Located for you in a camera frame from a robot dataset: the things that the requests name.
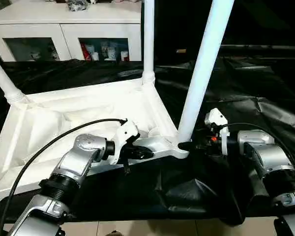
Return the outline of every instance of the black plastic sheet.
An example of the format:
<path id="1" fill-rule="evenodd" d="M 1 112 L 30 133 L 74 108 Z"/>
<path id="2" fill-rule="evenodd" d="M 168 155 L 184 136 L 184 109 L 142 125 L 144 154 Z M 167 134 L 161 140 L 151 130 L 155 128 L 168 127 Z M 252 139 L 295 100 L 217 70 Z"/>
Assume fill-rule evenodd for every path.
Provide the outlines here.
<path id="1" fill-rule="evenodd" d="M 140 63 L 85 61 L 6 63 L 24 93 L 37 93 L 125 79 L 142 74 Z M 160 67 L 156 89 L 178 127 L 192 69 Z M 204 115 L 217 107 L 229 122 L 251 122 L 276 134 L 295 154 L 295 60 L 218 59 L 193 139 Z M 8 105 L 0 91 L 0 130 Z M 192 152 L 87 177 L 68 221 L 201 219 L 219 217 L 240 224 L 246 216 L 275 215 L 268 197 L 256 191 L 238 159 Z M 38 191 L 14 197 L 7 222 L 14 222 Z M 0 202 L 0 217 L 5 200 Z"/>

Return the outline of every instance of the white plastic leg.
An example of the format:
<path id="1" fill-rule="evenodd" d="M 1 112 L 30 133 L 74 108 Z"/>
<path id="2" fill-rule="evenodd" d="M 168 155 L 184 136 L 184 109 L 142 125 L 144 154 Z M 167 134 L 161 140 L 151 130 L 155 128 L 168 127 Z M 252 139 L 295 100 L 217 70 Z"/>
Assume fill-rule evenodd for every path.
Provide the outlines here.
<path id="1" fill-rule="evenodd" d="M 142 80 L 154 82 L 154 0 L 144 1 L 144 62 Z"/>
<path id="2" fill-rule="evenodd" d="M 26 100 L 25 95 L 13 84 L 5 71 L 0 66 L 0 88 L 8 103 L 14 103 Z"/>
<path id="3" fill-rule="evenodd" d="M 190 140 L 221 46 L 234 0 L 213 0 L 178 128 L 178 141 Z"/>

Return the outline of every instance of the cabinet door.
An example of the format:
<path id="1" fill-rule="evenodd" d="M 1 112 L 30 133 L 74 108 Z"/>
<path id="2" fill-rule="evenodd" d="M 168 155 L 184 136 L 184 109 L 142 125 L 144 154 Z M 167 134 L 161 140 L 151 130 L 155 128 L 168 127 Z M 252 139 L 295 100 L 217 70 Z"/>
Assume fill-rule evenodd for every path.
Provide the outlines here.
<path id="1" fill-rule="evenodd" d="M 69 60 L 59 24 L 0 25 L 3 61 Z"/>
<path id="2" fill-rule="evenodd" d="M 72 58 L 141 61 L 140 24 L 61 24 Z"/>

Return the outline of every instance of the white cabinet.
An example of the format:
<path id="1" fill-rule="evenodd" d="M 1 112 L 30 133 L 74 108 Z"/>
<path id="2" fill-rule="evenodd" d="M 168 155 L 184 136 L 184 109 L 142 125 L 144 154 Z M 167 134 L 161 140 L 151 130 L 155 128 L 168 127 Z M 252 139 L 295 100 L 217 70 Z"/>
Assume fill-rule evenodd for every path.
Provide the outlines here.
<path id="1" fill-rule="evenodd" d="M 128 53 L 129 60 L 141 60 L 139 24 L 63 24 L 61 28 L 73 59 L 86 59 L 82 50 L 86 46 L 99 60 L 124 60 L 122 52 Z"/>
<path id="2" fill-rule="evenodd" d="M 70 12 L 65 3 L 19 0 L 0 11 L 3 61 L 84 60 L 88 51 L 91 59 L 141 60 L 141 3 Z"/>
<path id="3" fill-rule="evenodd" d="M 59 24 L 0 25 L 0 56 L 3 61 L 71 59 Z"/>

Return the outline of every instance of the floor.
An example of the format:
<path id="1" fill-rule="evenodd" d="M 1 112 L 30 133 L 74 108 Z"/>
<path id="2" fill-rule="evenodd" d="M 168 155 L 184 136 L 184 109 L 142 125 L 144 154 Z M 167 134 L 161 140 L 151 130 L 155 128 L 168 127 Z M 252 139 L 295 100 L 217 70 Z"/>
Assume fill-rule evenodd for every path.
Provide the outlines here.
<path id="1" fill-rule="evenodd" d="M 105 236 L 114 230 L 124 236 L 275 236 L 275 217 L 247 218 L 244 224 L 229 227 L 210 220 L 138 220 L 65 223 L 66 236 Z"/>

